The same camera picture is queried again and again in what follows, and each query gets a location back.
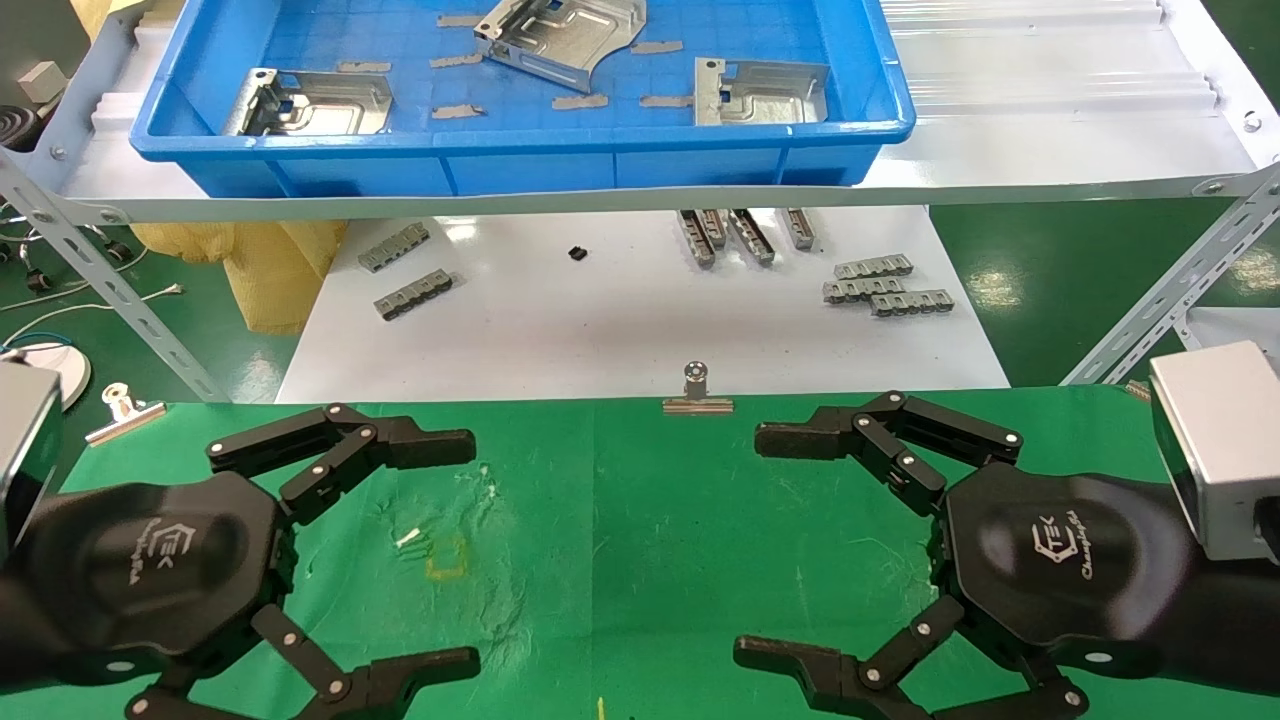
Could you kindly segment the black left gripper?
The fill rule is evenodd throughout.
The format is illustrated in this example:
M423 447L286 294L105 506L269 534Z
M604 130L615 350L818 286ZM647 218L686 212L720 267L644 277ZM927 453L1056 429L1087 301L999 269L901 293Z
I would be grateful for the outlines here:
M402 719L424 687L480 674L468 646L343 671L278 606L297 564L291 523L315 521L380 468L474 461L471 430L424 430L411 416L333 404L216 439L206 455L224 473L63 493L36 507L3 562L4 693L163 673L131 700L127 719L242 719L189 692L261 639L314 689L297 719ZM278 501L247 479L301 461Z

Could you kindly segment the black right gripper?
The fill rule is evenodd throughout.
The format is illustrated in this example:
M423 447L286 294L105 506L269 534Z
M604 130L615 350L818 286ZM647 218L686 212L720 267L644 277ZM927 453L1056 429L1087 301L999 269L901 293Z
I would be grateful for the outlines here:
M1277 689L1274 564L1208 559L1167 486L991 465L1015 464L1021 447L1012 429L904 392L758 425L763 457L850 457L918 516L940 515L940 585L965 609L937 598L868 660L741 635L733 661L791 676L810 708L855 719L1083 716L1085 692L1033 655L1119 679ZM946 492L922 450L982 469ZM928 711L901 683L964 619L963 634L998 665L1015 665L1028 688Z

